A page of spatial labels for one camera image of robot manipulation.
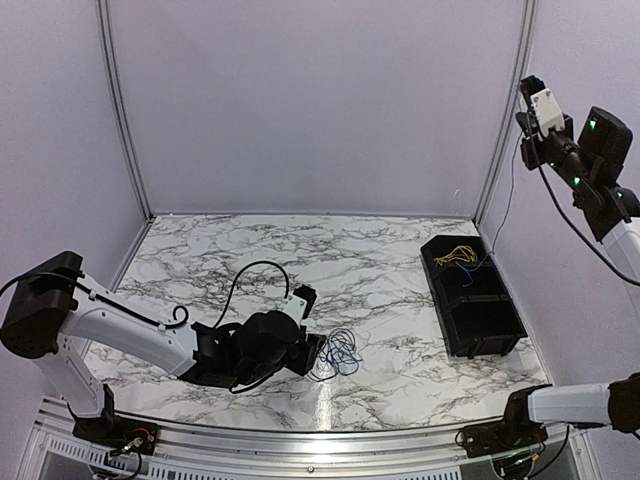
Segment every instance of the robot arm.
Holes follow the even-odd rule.
[[[583,211],[594,237],[612,266],[640,279],[640,202],[618,185],[632,133],[618,118],[592,107],[577,143],[573,120],[536,77],[520,83],[527,112],[516,114],[523,130],[520,145],[529,170],[547,164],[573,190],[574,206]],[[637,281],[625,287],[640,313]],[[640,429],[640,374],[611,384],[531,387],[509,397],[503,418],[465,427],[461,445],[469,457],[496,454],[547,438],[544,423],[567,422],[578,428],[612,426],[632,433]]]
[[[208,327],[169,320],[115,295],[80,270],[82,258],[63,252],[22,275],[0,331],[5,347],[28,358],[65,397],[74,435],[113,447],[136,429],[157,436],[157,426],[115,414],[113,393],[89,371],[70,336],[103,343],[198,385],[250,390],[287,368],[306,375],[326,339],[301,321],[316,299],[297,288],[281,311],[255,313],[243,325]],[[233,390],[248,385],[242,390]],[[153,444],[146,444],[153,449]]]

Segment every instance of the marble surface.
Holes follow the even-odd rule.
[[[376,430],[500,415],[513,390],[546,377],[527,339],[506,357],[449,358],[419,258],[433,235],[476,235],[471,222],[340,216],[169,216],[156,220],[118,293],[213,325],[235,273],[279,262],[318,301],[309,331],[351,329],[363,361],[349,377],[313,383],[283,370],[242,395],[185,384],[94,343],[86,361],[121,410],[217,426]],[[225,322],[280,305],[277,270],[248,271]]]

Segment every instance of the black storage box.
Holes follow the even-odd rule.
[[[475,263],[458,262],[467,270],[473,270],[469,275],[455,262],[436,266],[436,258],[451,253],[458,245],[470,246],[478,256]],[[518,340],[527,337],[513,301],[495,265],[486,258],[479,237],[438,235],[420,252],[450,355],[468,358],[506,355]]]

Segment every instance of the yellow wire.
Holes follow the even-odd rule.
[[[478,261],[478,256],[476,252],[473,251],[468,245],[458,245],[454,248],[450,254],[445,255],[444,257],[434,258],[436,262],[436,266],[442,267],[443,265],[450,262],[467,262],[467,263],[475,263]]]

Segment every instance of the white wall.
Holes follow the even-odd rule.
[[[114,2],[152,207],[471,216],[522,7]]]
[[[639,39],[640,4],[634,0],[541,2],[530,71],[574,117],[577,134],[592,105],[611,111],[640,134]],[[560,385],[607,382],[640,371],[640,319],[622,281],[569,230],[540,175],[528,172],[519,155],[516,161],[515,201],[497,258],[554,380]],[[569,189],[549,177],[566,211],[589,233],[571,206]],[[620,183],[640,192],[638,140]],[[505,165],[481,226],[489,238],[504,214],[509,184]],[[592,438],[604,478],[638,478],[636,439],[610,430],[593,432]]]
[[[0,284],[65,249],[108,283],[142,219],[108,97],[94,2],[2,0],[0,10]],[[9,479],[47,385],[1,346],[0,364],[0,470]]]

